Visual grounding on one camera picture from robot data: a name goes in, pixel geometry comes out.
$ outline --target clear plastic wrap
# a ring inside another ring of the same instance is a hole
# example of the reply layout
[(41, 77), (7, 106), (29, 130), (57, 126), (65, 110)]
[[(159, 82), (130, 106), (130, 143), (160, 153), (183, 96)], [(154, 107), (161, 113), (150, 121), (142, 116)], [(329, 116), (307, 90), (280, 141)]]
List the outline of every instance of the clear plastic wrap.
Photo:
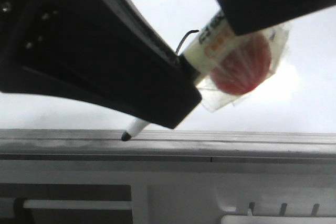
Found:
[(287, 40), (285, 25), (236, 36), (218, 12), (183, 52), (199, 72), (203, 106), (216, 111), (257, 88), (276, 72)]

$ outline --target pen tip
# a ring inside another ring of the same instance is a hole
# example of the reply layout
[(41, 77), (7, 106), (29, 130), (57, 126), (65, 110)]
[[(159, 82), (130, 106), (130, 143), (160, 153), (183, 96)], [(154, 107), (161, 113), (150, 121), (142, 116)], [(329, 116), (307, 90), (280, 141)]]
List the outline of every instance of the pen tip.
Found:
[(121, 136), (121, 140), (122, 141), (128, 141), (131, 138), (132, 138), (132, 136), (127, 131), (125, 131), (124, 133), (122, 133), (122, 136)]

